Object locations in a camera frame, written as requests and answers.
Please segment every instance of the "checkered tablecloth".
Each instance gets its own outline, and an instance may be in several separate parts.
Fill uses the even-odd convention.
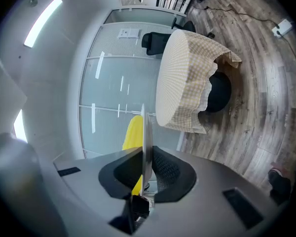
[[[203,35],[175,30],[164,50],[156,91],[158,124],[185,132],[206,133],[197,114],[207,108],[212,89],[209,77],[217,70],[214,60],[223,56],[238,68],[241,59]]]

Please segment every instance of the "white power adapter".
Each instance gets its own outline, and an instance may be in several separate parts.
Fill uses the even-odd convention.
[[[278,24],[278,26],[279,28],[274,27],[272,29],[274,36],[278,38],[280,38],[281,36],[283,36],[285,33],[287,33],[293,28],[292,24],[287,19],[284,19],[281,23]]]

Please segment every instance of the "black chair seat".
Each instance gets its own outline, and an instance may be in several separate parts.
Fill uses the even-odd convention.
[[[231,82],[223,72],[215,72],[209,77],[209,81],[212,84],[212,90],[208,96],[206,111],[210,113],[219,112],[230,100]]]

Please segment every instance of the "glass partition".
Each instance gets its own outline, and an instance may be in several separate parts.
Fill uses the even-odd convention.
[[[80,107],[83,147],[87,158],[122,150],[128,125],[136,114],[118,110]],[[159,126],[156,117],[149,115],[153,144],[176,150],[180,132]]]
[[[155,113],[155,95],[160,60],[104,57],[88,60],[81,105]]]
[[[117,22],[146,22],[160,25],[172,26],[174,18],[177,18],[176,23],[183,26],[185,17],[174,15],[171,12],[153,10],[153,9],[120,9],[113,10],[107,18],[105,24]]]

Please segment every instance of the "round table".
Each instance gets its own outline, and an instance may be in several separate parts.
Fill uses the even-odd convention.
[[[209,77],[217,70],[214,60],[219,56],[235,68],[241,62],[228,48],[203,35],[179,29],[171,34],[157,81],[156,118],[159,125],[206,133],[197,114],[207,108],[212,89]]]

